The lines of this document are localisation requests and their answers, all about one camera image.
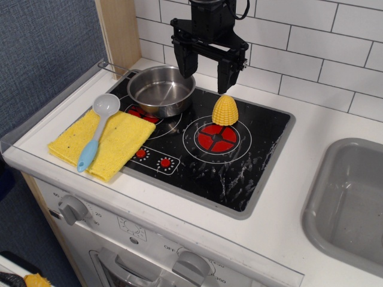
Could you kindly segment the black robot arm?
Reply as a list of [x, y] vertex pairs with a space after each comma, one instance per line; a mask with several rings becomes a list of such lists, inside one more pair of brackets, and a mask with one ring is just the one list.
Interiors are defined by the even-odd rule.
[[217, 62], [218, 94], [225, 94], [236, 84], [244, 70], [248, 43], [234, 31], [235, 22], [246, 18], [236, 14], [236, 1], [191, 1], [191, 19], [171, 20], [174, 29], [172, 43], [177, 65], [184, 78], [191, 77], [198, 68], [198, 56]]

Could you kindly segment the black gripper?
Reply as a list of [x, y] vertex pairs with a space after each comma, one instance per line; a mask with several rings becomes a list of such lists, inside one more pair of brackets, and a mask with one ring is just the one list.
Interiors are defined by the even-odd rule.
[[235, 2], [192, 2], [190, 20], [172, 19], [172, 43], [180, 74], [191, 77], [198, 68], [198, 55], [203, 55], [218, 61], [218, 94], [225, 94], [235, 85], [247, 66], [245, 52], [249, 45], [235, 34], [234, 27], [248, 12], [246, 6], [237, 16]]

